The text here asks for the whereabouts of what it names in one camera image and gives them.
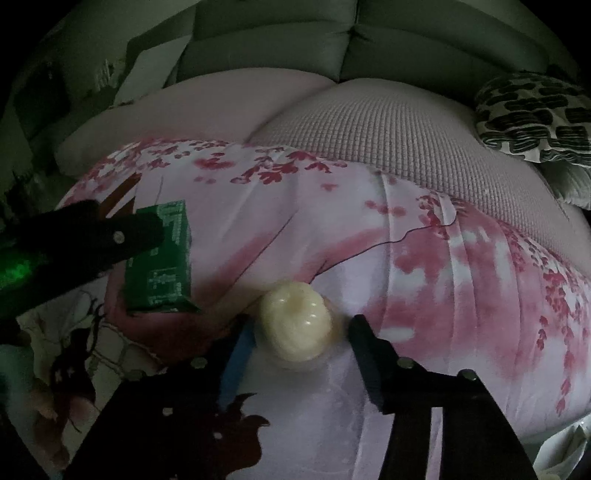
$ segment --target sofa cushion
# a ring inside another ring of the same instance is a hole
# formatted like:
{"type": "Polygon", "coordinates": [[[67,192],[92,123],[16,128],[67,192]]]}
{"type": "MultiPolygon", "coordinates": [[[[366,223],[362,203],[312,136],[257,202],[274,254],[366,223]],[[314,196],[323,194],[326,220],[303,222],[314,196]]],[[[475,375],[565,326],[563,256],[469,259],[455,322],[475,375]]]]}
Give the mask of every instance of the sofa cushion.
{"type": "Polygon", "coordinates": [[[286,69],[204,75],[92,118],[58,147],[56,161],[64,175],[80,177],[116,148],[149,137],[243,142],[289,105],[332,85],[286,69]]]}
{"type": "Polygon", "coordinates": [[[487,147],[535,163],[591,168],[591,99],[581,87],[511,73],[484,85],[476,103],[476,129],[487,147]]]}
{"type": "Polygon", "coordinates": [[[356,7],[356,0],[202,0],[197,4],[195,38],[295,22],[332,21],[350,26],[356,7]]]}
{"type": "Polygon", "coordinates": [[[358,24],[414,32],[507,71],[548,66],[547,53],[532,39],[461,1],[360,0],[358,24]]]}
{"type": "Polygon", "coordinates": [[[178,68],[178,79],[246,67],[278,67],[339,79],[349,42],[349,26],[305,22],[240,30],[191,42],[178,68]]]}
{"type": "Polygon", "coordinates": [[[340,77],[396,80],[470,105],[480,87],[503,72],[462,50],[416,33],[356,25],[340,77]]]}
{"type": "Polygon", "coordinates": [[[591,210],[591,168],[558,161],[542,163],[540,170],[558,200],[591,210]]]}
{"type": "Polygon", "coordinates": [[[478,141],[474,111],[398,82],[357,79],[271,120],[250,142],[360,161],[445,192],[519,228],[591,274],[591,230],[528,162],[478,141]]]}

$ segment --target metal screw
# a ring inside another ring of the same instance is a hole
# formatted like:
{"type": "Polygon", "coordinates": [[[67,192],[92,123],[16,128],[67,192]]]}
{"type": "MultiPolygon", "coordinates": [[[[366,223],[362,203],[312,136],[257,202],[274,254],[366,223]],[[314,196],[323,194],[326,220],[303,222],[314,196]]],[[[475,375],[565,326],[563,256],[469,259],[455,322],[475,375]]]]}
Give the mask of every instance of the metal screw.
{"type": "Polygon", "coordinates": [[[207,359],[202,356],[196,356],[191,360],[191,367],[195,369],[205,368],[207,366],[207,359]]]}
{"type": "Polygon", "coordinates": [[[117,230],[115,233],[113,233],[113,240],[117,245],[121,245],[123,242],[125,242],[125,235],[123,232],[117,230]]]}
{"type": "Polygon", "coordinates": [[[407,356],[400,357],[396,363],[398,364],[398,366],[400,368],[409,369],[409,368],[414,367],[414,360],[412,358],[407,357],[407,356]]]}
{"type": "Polygon", "coordinates": [[[462,370],[460,373],[464,378],[472,382],[474,382],[474,380],[478,380],[478,375],[476,375],[476,372],[474,370],[470,370],[469,368],[462,370]]]}
{"type": "Polygon", "coordinates": [[[130,370],[125,374],[125,378],[130,382],[138,382],[142,380],[146,376],[146,373],[143,370],[130,370]]]}

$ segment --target pink textured blanket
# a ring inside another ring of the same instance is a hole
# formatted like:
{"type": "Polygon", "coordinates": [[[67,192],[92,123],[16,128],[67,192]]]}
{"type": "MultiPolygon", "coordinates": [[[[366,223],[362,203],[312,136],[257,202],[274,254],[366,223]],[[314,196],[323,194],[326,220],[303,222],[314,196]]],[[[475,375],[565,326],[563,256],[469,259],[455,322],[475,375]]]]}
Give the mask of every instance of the pink textured blanket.
{"type": "MultiPolygon", "coordinates": [[[[310,282],[344,315],[364,313],[379,336],[428,369],[474,369],[520,436],[589,408],[589,279],[461,200],[291,147],[196,140],[127,145],[63,205],[82,199],[100,201],[107,216],[185,200],[192,296],[204,308],[127,315],[121,266],[42,307],[43,335],[61,340],[82,325],[62,314],[64,305],[86,312],[80,305],[104,302],[86,363],[95,413],[129,371],[152,374],[202,353],[286,278],[310,282]]],[[[350,349],[307,373],[265,358],[254,352],[241,386],[255,394],[242,413],[268,420],[251,438],[262,453],[232,478],[377,478],[392,420],[367,400],[350,349]]],[[[70,423],[63,442],[73,455],[92,421],[70,423]]],[[[434,453],[440,439],[435,416],[434,453]]]]}

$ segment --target wall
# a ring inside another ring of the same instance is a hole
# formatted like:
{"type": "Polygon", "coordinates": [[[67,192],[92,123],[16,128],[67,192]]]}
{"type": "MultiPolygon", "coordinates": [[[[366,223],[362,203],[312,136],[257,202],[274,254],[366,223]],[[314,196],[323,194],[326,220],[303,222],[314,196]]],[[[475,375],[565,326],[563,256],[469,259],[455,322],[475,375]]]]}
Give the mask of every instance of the wall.
{"type": "MultiPolygon", "coordinates": [[[[56,58],[73,103],[94,85],[95,69],[105,59],[125,57],[127,42],[199,0],[83,0],[61,30],[46,39],[15,79],[13,92],[42,59],[56,58]]],[[[25,172],[32,153],[9,99],[0,120],[0,194],[12,183],[12,170],[25,172]]]]}
{"type": "Polygon", "coordinates": [[[71,100],[94,84],[95,68],[125,58],[127,42],[197,0],[84,0],[61,32],[59,60],[71,100]]]}

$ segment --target dark background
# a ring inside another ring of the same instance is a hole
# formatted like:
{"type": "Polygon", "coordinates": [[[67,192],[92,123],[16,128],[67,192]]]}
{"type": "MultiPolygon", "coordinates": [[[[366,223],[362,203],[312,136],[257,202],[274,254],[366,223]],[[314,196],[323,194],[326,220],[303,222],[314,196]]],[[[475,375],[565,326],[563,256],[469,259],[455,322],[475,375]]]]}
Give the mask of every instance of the dark background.
{"type": "Polygon", "coordinates": [[[11,2],[10,14],[8,11],[2,13],[0,49],[3,65],[0,69],[0,112],[4,112],[10,85],[24,60],[45,34],[79,2],[80,0],[17,0],[11,2]]]}

